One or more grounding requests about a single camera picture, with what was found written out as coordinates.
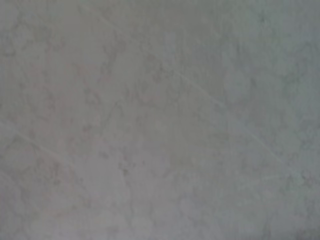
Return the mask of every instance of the stone tile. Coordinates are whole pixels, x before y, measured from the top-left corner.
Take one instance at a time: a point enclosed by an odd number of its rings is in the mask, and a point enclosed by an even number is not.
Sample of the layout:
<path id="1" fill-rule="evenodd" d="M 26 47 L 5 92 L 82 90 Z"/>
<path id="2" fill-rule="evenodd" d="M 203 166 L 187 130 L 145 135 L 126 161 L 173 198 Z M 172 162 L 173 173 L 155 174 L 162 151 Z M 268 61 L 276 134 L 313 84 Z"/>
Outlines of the stone tile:
<path id="1" fill-rule="evenodd" d="M 224 101 L 222 45 L 230 0 L 80 0 L 169 66 Z"/>
<path id="2" fill-rule="evenodd" d="M 52 239 L 49 236 L 59 231 L 57 223 L 64 215 L 76 214 L 77 221 L 86 220 L 92 200 L 72 167 L 3 125 L 0 139 L 1 144 L 6 141 L 0 151 L 2 239 Z"/>

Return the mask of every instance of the white marble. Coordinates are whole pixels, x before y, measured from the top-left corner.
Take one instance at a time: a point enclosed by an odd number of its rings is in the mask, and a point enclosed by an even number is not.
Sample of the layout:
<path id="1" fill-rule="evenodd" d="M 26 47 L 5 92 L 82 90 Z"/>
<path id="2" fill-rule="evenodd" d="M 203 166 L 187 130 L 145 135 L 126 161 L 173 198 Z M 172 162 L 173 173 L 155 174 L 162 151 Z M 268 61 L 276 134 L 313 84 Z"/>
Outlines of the white marble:
<path id="1" fill-rule="evenodd" d="M 320 181 L 320 1 L 80 1 Z"/>
<path id="2" fill-rule="evenodd" d="M 319 55 L 260 3 L 0 0 L 0 239 L 317 239 Z"/>

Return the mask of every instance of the floor surface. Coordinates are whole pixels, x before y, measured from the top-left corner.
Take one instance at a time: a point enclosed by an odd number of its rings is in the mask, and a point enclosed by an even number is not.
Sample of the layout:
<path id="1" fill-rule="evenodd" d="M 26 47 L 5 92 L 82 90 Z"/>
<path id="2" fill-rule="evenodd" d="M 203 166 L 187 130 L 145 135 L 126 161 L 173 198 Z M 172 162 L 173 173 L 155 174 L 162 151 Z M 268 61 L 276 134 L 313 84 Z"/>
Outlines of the floor surface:
<path id="1" fill-rule="evenodd" d="M 0 240 L 320 239 L 319 0 L 0 0 Z"/>

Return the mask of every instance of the gray mottled pattern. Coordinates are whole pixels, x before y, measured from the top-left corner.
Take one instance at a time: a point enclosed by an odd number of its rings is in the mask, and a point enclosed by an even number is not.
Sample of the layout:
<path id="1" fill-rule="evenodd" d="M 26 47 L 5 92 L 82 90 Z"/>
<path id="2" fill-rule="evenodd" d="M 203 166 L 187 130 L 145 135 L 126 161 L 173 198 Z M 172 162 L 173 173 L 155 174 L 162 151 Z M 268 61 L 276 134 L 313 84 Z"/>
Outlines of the gray mottled pattern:
<path id="1" fill-rule="evenodd" d="M 0 0 L 0 239 L 320 238 L 319 11 Z"/>

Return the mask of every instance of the wall surface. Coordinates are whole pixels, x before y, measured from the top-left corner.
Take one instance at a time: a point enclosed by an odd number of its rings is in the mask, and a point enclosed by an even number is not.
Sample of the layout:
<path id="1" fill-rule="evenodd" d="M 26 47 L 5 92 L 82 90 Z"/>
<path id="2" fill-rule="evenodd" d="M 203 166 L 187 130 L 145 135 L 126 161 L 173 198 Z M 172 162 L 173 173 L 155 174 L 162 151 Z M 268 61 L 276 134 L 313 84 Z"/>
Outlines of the wall surface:
<path id="1" fill-rule="evenodd" d="M 0 239 L 319 239 L 319 12 L 0 0 Z"/>

